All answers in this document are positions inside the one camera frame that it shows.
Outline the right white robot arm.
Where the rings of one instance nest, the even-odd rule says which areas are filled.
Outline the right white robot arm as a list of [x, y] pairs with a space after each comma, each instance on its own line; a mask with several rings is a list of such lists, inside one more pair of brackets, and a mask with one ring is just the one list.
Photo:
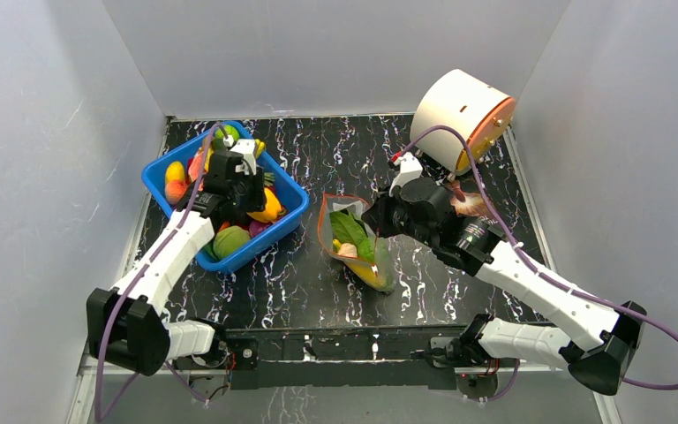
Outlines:
[[550, 321], [547, 328], [486, 318], [461, 336], [463, 357], [474, 366], [513, 358], [566, 369], [584, 387], [617, 393], [643, 334], [636, 302], [623, 311], [585, 299], [573, 284], [537, 264], [529, 269], [494, 220], [460, 215], [453, 194], [430, 178], [416, 178], [382, 193], [361, 218], [382, 238], [404, 235], [430, 247], [445, 265], [516, 296]]

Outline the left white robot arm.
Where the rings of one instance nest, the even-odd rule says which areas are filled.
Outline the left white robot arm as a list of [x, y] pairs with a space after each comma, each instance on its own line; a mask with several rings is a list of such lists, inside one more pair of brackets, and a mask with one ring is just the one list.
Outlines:
[[220, 150], [189, 185], [160, 237], [139, 263], [109, 289], [87, 299], [88, 347], [106, 361], [154, 375], [169, 360], [194, 355], [206, 367], [228, 357], [216, 325], [200, 319], [164, 323], [170, 293], [189, 263], [223, 222], [266, 207], [263, 169], [254, 154]]

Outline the yellow banana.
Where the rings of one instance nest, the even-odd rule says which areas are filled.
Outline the yellow banana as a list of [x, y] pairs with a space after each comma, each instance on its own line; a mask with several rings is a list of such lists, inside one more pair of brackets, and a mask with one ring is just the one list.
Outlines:
[[381, 267], [376, 263], [374, 256], [374, 244], [369, 238], [362, 240], [357, 245], [358, 258], [346, 258], [335, 253], [335, 244], [342, 243], [338, 239], [332, 240], [333, 258], [340, 261], [352, 273], [354, 273], [367, 286], [377, 292], [393, 291], [393, 282], [389, 276], [381, 272]]

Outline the green leaf vegetable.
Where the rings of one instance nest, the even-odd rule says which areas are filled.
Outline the green leaf vegetable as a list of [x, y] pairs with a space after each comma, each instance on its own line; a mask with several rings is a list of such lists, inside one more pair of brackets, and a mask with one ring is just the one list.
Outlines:
[[343, 243], [352, 243], [357, 245], [364, 239], [370, 239], [374, 244], [374, 256], [376, 247], [376, 237], [366, 228], [365, 223], [348, 208], [333, 211], [328, 214], [333, 239], [338, 239]]

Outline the clear zip top bag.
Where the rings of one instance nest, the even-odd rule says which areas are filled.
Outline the clear zip top bag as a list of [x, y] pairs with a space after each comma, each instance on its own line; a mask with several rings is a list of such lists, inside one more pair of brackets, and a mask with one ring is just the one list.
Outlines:
[[324, 193], [317, 226], [322, 248], [367, 286], [391, 292], [396, 284], [388, 242], [362, 220], [370, 205], [360, 197]]

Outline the white garlic bulb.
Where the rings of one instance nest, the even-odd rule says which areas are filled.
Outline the white garlic bulb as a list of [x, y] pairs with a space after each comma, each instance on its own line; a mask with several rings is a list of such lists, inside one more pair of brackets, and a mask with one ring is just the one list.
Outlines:
[[358, 258], [357, 247], [351, 243], [335, 244], [335, 253], [346, 258]]

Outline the yellow bell pepper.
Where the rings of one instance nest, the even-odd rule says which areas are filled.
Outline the yellow bell pepper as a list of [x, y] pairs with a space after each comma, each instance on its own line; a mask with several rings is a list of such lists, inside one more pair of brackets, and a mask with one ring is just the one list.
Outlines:
[[261, 211], [247, 212], [246, 214], [260, 223], [275, 223], [287, 213], [287, 210], [270, 188], [264, 189], [264, 195], [266, 199], [264, 208]]

